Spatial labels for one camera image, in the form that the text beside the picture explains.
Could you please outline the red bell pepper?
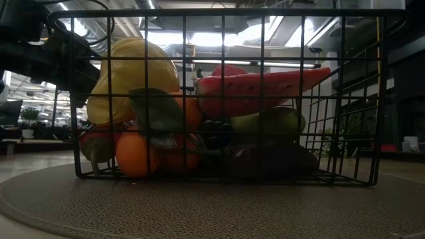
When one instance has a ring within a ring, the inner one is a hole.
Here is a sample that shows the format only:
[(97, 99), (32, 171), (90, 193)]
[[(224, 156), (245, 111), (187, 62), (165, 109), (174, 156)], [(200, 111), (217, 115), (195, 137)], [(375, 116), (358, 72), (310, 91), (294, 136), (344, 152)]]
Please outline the red bell pepper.
[(247, 71), (243, 68), (239, 68), (236, 66), (233, 66), (231, 64), (224, 64), (218, 65), (213, 71), (211, 76), (221, 76), (222, 75), (222, 67), (224, 67), (224, 75), (225, 76), (234, 76), (234, 75), (240, 75), (240, 74), (247, 74)]

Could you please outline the white cups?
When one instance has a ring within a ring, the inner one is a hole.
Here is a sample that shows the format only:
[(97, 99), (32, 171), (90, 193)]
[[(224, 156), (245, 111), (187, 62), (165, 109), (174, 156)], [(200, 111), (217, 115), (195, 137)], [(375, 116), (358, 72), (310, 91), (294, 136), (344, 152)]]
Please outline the white cups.
[(419, 152), (419, 141), (416, 136), (405, 136), (402, 142), (403, 152)]

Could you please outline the potted plant white pot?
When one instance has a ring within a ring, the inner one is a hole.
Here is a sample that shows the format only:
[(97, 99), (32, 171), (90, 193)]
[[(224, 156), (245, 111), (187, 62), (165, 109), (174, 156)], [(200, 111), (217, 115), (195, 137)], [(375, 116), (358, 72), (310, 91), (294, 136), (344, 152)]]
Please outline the potted plant white pot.
[(25, 108), (21, 113), (21, 119), (23, 121), (21, 126), (23, 139), (32, 139), (34, 133), (33, 123), (37, 122), (39, 117), (39, 110), (33, 107)]

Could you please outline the dark grape bunch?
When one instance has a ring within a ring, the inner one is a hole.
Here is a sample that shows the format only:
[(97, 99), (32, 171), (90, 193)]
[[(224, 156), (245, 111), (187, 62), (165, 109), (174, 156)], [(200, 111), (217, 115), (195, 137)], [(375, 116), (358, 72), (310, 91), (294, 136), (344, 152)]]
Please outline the dark grape bunch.
[(228, 146), (234, 128), (229, 123), (209, 119), (201, 124), (199, 130), (206, 148), (215, 150)]

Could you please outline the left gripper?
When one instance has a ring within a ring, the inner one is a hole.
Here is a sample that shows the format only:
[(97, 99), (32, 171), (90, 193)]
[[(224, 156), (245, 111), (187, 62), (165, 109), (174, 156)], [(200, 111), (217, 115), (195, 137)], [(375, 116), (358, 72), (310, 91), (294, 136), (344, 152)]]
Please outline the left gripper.
[(50, 82), (58, 88), (68, 88), (68, 57), (66, 47), (70, 36), (70, 67), (73, 79), (70, 94), (77, 108), (86, 105), (89, 94), (100, 77), (100, 70), (90, 63), (94, 54), (88, 41), (76, 33), (55, 31), (41, 45), (19, 42), (16, 38), (0, 34), (0, 78), (4, 71), (28, 76), (35, 84)]

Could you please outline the purple eggplant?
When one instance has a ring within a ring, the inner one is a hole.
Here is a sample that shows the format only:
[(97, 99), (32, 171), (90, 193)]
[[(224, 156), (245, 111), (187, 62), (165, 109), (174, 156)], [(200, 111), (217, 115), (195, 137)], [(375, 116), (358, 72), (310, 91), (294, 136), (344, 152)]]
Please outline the purple eggplant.
[(228, 174), (243, 181), (281, 180), (318, 168), (317, 157), (295, 143), (242, 144), (232, 147), (226, 157)]

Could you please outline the red watermelon slice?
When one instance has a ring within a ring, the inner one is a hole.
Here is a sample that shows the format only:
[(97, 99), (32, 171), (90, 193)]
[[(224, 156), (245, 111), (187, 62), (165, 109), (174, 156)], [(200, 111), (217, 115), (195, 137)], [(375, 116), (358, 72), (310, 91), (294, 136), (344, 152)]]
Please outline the red watermelon slice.
[(194, 87), (201, 111), (217, 118), (232, 118), (270, 109), (312, 89), (326, 76), (328, 67), (289, 72), (220, 75), (199, 78)]

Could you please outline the orange tangerine bunch with leaves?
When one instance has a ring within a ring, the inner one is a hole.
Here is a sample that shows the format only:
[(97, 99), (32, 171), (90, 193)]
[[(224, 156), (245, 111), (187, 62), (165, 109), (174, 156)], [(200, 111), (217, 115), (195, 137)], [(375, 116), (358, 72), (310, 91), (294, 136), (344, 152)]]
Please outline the orange tangerine bunch with leaves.
[(122, 133), (116, 160), (123, 174), (148, 177), (158, 171), (182, 175), (199, 163), (195, 153), (202, 113), (194, 96), (159, 88), (135, 88), (129, 102), (136, 126)]

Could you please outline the green cucumber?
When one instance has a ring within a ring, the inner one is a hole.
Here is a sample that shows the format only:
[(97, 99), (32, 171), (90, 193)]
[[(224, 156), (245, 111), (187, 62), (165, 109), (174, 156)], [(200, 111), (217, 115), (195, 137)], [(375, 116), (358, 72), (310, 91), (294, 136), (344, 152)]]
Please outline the green cucumber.
[[(262, 129), (266, 132), (297, 133), (298, 111), (293, 108), (276, 107), (262, 112)], [(235, 132), (256, 133), (259, 128), (260, 114), (237, 116), (230, 119)]]

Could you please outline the red chili pepper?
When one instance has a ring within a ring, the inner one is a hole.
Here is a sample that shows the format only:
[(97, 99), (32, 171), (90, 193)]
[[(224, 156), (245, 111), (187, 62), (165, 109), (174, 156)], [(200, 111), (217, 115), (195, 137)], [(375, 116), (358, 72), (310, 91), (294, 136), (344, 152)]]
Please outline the red chili pepper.
[(79, 137), (79, 146), (82, 154), (90, 161), (95, 175), (100, 175), (99, 163), (107, 163), (114, 157), (112, 149), (116, 148), (122, 132), (113, 132), (111, 136), (108, 126), (92, 126), (91, 129), (104, 131), (85, 131)]

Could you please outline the yellow pear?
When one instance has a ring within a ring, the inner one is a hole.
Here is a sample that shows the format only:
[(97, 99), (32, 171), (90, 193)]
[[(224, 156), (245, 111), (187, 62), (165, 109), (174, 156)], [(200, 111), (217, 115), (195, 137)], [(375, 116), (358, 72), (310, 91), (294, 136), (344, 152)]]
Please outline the yellow pear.
[[(112, 98), (113, 123), (135, 119), (131, 103), (125, 95), (134, 88), (145, 86), (145, 41), (142, 38), (120, 39), (112, 44), (111, 64), (101, 63), (100, 77), (88, 98), (86, 110), (90, 122), (96, 125), (109, 124), (108, 92), (116, 94)], [(148, 86), (166, 92), (180, 90), (179, 76), (174, 63), (167, 60), (166, 52), (151, 42), (148, 43)]]

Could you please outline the dark monitor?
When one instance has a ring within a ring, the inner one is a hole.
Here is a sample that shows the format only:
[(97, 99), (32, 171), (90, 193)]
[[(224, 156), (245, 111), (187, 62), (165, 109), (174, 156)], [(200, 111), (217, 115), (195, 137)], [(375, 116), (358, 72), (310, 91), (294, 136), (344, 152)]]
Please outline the dark monitor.
[(16, 126), (21, 113), (22, 104), (22, 100), (0, 102), (0, 125)]

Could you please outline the round grey mat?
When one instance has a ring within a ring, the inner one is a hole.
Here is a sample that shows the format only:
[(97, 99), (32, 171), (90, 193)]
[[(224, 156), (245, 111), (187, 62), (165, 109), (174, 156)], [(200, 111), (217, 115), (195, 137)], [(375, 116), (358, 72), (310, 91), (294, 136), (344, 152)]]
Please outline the round grey mat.
[(425, 185), (219, 185), (76, 178), (72, 165), (0, 183), (0, 212), (81, 239), (425, 239)]

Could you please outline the ceiling light tube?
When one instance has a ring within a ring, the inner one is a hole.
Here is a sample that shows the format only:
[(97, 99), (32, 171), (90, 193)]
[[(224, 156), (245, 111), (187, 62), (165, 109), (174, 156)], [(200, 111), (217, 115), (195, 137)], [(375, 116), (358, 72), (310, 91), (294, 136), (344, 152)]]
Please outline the ceiling light tube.
[[(183, 60), (171, 60), (174, 63), (183, 63)], [(186, 63), (191, 64), (221, 64), (220, 60), (186, 60)], [(238, 66), (261, 66), (257, 61), (242, 61), (242, 60), (225, 60), (225, 64), (238, 65)], [(280, 67), (280, 68), (300, 68), (299, 63), (292, 62), (264, 62), (266, 67)], [(320, 64), (304, 64), (304, 68), (313, 69), (321, 68)]]

